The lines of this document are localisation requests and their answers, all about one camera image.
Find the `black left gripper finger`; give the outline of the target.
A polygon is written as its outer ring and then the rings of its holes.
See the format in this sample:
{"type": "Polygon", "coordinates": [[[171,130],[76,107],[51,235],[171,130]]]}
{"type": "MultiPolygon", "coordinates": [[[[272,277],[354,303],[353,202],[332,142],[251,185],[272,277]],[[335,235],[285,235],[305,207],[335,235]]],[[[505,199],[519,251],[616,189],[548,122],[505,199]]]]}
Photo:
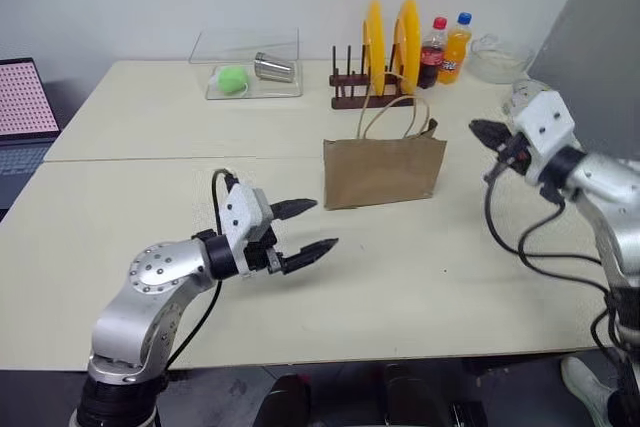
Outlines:
{"type": "Polygon", "coordinates": [[[289,257],[280,256],[280,272],[288,275],[303,269],[326,255],[337,243],[338,238],[323,239],[305,247],[302,247],[297,254],[289,257]]]}
{"type": "Polygon", "coordinates": [[[287,220],[314,208],[317,201],[309,198],[283,200],[270,205],[273,217],[277,220],[287,220]]]}

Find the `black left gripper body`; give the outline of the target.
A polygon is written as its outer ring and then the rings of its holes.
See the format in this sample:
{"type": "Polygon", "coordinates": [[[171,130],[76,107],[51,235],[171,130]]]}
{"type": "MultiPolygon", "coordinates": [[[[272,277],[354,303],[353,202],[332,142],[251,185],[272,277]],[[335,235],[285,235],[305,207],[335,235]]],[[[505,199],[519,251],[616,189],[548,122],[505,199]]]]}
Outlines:
{"type": "Polygon", "coordinates": [[[269,274],[283,272],[283,254],[275,249],[277,236],[271,226],[277,218],[270,204],[263,205],[261,216],[253,219],[246,234],[244,255],[251,272],[267,270],[269,274]]]}

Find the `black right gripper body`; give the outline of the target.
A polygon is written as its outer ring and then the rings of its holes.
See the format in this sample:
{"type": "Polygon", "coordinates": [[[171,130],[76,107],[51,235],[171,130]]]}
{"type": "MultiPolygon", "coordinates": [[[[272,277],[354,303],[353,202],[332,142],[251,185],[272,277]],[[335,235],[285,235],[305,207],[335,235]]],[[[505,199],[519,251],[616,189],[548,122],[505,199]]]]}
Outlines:
{"type": "Polygon", "coordinates": [[[531,164],[529,141],[522,132],[510,137],[498,153],[498,162],[525,176],[531,164]]]}

